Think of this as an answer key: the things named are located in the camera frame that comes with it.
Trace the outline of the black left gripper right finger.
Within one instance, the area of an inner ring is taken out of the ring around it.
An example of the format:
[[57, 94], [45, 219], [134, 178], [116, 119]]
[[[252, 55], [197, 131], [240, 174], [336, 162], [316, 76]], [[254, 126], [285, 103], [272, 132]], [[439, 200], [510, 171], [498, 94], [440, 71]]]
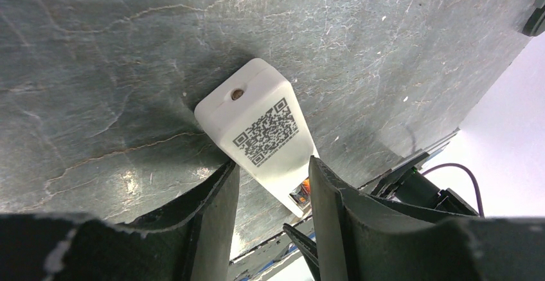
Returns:
[[361, 193], [309, 163], [322, 280], [543, 280], [544, 219], [482, 218]]

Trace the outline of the white remote control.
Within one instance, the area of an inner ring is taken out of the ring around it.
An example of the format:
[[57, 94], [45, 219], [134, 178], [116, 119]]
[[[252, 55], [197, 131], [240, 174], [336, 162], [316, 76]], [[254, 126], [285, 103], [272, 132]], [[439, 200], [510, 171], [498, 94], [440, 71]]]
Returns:
[[300, 184], [318, 157], [291, 83], [265, 60], [244, 64], [195, 108], [212, 141], [296, 217], [310, 210]]

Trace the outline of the red orange battery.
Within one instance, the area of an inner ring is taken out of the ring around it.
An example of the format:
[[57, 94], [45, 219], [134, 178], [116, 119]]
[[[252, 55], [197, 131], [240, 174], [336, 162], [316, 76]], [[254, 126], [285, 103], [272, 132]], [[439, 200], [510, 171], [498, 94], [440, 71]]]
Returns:
[[301, 197], [310, 197], [310, 179], [306, 178], [299, 186]]

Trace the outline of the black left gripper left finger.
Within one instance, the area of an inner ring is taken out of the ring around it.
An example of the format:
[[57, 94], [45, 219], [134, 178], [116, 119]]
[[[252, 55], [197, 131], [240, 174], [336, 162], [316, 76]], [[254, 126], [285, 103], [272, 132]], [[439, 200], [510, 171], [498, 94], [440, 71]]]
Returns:
[[240, 170], [204, 182], [130, 223], [88, 213], [1, 216], [2, 280], [225, 280]]

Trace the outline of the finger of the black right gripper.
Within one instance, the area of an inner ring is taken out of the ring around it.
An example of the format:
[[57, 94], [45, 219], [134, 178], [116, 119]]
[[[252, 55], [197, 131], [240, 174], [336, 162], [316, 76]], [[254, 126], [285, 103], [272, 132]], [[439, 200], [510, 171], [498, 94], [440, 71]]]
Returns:
[[314, 280], [320, 281], [321, 276], [316, 243], [287, 223], [283, 225], [283, 230], [303, 255]]

